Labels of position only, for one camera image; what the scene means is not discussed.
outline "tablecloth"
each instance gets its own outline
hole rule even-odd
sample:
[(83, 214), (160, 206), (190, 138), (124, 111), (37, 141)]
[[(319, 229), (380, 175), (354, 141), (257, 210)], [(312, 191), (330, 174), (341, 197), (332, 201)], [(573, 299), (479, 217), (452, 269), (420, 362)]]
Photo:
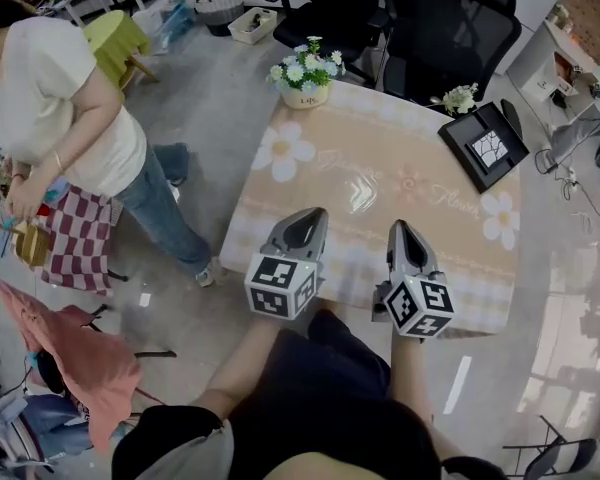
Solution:
[(126, 61), (136, 51), (149, 53), (150, 40), (122, 11), (100, 16), (83, 29), (98, 66), (116, 87), (127, 71)]
[(47, 261), (32, 270), (44, 282), (111, 296), (108, 255), (111, 200), (72, 186), (34, 224), (51, 236)]
[(279, 103), (231, 219), (223, 265), (246, 272), (277, 221), (323, 207), (329, 232), (319, 296), (371, 309), (375, 285), (388, 278), (389, 229), (401, 218), (433, 246), (459, 306), (443, 335), (501, 331), (518, 260), (519, 174), (478, 194), (437, 134), (449, 121), (343, 82), (315, 109)]

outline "white marker cube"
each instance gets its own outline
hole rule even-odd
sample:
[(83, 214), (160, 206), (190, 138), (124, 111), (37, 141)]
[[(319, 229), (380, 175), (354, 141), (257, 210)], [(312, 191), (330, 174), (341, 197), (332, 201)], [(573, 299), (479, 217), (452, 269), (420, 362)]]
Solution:
[(451, 291), (444, 283), (404, 276), (384, 298), (398, 334), (434, 338), (455, 316)]
[(317, 264), (254, 254), (244, 285), (251, 311), (294, 320), (317, 293)]

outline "pink jacket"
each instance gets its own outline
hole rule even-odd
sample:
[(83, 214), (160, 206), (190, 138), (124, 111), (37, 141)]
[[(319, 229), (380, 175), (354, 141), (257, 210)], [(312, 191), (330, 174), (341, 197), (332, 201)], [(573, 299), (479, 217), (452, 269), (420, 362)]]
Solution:
[(53, 355), (69, 391), (90, 413), (89, 436), (98, 451), (131, 415), (140, 365), (124, 339), (82, 327), (93, 317), (76, 306), (51, 311), (39, 300), (0, 279), (0, 296), (31, 352)]

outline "white flower bouquet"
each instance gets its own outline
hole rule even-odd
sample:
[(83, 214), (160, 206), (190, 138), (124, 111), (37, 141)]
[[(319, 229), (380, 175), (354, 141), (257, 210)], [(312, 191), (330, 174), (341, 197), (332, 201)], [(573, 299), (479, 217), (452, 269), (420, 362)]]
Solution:
[(450, 116), (456, 112), (458, 114), (466, 114), (476, 104), (473, 99), (476, 92), (478, 92), (478, 84), (460, 85), (446, 93), (444, 98), (442, 98), (442, 103), (438, 104), (444, 105), (444, 109)]
[(334, 51), (329, 57), (321, 57), (320, 39), (318, 36), (307, 37), (309, 44), (296, 46), (295, 55), (282, 59), (280, 64), (271, 67), (267, 80), (285, 93), (296, 89), (305, 95), (315, 94), (321, 87), (326, 87), (332, 78), (345, 73), (342, 54)]

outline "gray laundry basket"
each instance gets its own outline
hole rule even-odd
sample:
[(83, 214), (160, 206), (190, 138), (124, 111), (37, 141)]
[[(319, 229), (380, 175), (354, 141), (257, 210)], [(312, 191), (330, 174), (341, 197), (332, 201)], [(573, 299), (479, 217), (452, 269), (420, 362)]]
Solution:
[(231, 34), (228, 25), (244, 14), (244, 0), (193, 0), (199, 20), (214, 36)]

